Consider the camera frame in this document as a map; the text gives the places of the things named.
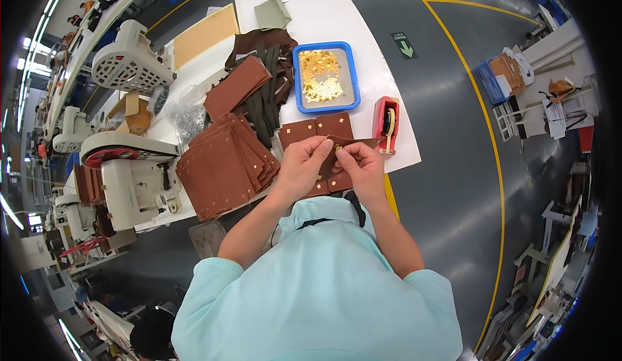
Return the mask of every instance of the gray floor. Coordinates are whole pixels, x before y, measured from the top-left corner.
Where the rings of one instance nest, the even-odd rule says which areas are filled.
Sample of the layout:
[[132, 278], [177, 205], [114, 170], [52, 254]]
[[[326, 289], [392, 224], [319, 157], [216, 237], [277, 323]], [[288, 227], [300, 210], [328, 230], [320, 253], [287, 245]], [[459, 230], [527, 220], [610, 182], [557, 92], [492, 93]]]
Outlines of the gray floor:
[[[232, 1], [192, 0], [148, 37], [155, 47], [162, 46], [201, 19], [207, 6]], [[465, 347], [462, 358], [468, 359], [490, 307], [501, 242], [500, 190], [485, 119], [460, 59], [421, 0], [352, 1], [393, 72], [422, 157], [422, 163], [390, 174], [400, 217], [419, 243], [426, 266], [452, 282]], [[532, 0], [467, 1], [526, 16], [536, 12]], [[151, 25], [173, 7], [155, 3], [139, 21]], [[471, 69], [504, 46], [524, 42], [525, 32], [534, 27], [518, 17], [479, 7], [452, 3], [432, 3], [432, 7]], [[393, 32], [406, 33], [418, 59], [403, 60], [391, 39]], [[483, 97], [493, 120], [486, 94]], [[505, 191], [504, 258], [494, 303], [498, 310], [513, 285], [512, 261], [528, 244], [541, 243], [544, 224], [539, 215], [558, 196], [578, 156], [578, 139], [571, 132], [560, 141], [538, 136], [523, 143], [517, 138], [503, 143], [494, 122], [493, 131]], [[132, 289], [150, 301], [168, 297], [174, 285], [188, 285], [198, 261], [187, 235], [196, 223], [196, 219], [186, 220], [141, 235], [130, 247], [131, 254], [103, 265], [104, 272], [139, 279]], [[230, 220], [229, 226], [234, 223], [235, 219]]]

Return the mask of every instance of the white arrow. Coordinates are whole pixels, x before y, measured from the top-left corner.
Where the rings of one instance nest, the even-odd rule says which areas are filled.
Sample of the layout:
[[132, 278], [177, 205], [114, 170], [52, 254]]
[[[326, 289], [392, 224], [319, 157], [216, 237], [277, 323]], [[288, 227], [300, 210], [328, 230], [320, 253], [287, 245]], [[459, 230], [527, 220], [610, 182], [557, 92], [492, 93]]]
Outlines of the white arrow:
[[404, 41], [402, 41], [402, 48], [400, 48], [400, 50], [402, 51], [403, 54], [407, 55], [408, 57], [412, 57], [412, 46], [408, 46], [406, 45], [406, 43]]

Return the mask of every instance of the black hair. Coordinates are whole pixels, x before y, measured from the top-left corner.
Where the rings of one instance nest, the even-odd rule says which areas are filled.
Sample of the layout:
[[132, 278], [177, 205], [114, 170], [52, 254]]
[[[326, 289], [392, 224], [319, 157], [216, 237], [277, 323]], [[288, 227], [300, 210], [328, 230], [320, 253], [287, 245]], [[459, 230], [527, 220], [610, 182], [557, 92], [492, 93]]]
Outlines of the black hair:
[[175, 317], [165, 310], [150, 310], [129, 334], [132, 348], [141, 357], [150, 360], [176, 358], [170, 345]]

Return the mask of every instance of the red tape dispenser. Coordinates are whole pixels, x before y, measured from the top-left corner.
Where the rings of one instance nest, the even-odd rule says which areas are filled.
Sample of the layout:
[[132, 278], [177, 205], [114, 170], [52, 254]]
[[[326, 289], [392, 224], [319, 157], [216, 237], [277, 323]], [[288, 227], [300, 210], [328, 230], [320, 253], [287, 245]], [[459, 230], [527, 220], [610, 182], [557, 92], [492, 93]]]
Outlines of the red tape dispenser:
[[378, 152], [389, 159], [395, 155], [395, 142], [399, 129], [399, 99], [382, 97], [374, 106], [374, 124], [372, 135], [384, 136], [387, 139], [380, 142]]

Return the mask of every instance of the hand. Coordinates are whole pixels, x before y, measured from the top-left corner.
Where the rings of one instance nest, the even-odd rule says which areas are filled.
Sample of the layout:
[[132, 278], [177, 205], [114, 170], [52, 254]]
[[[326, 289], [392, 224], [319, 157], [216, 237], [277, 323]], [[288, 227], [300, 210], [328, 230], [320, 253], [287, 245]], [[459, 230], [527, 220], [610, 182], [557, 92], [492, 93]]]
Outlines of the hand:
[[324, 136], [307, 138], [288, 146], [279, 177], [269, 196], [289, 206], [308, 194], [332, 148], [333, 141]]
[[385, 159], [378, 152], [358, 142], [344, 146], [336, 155], [333, 172], [350, 175], [354, 192], [365, 208], [388, 203], [385, 196]]

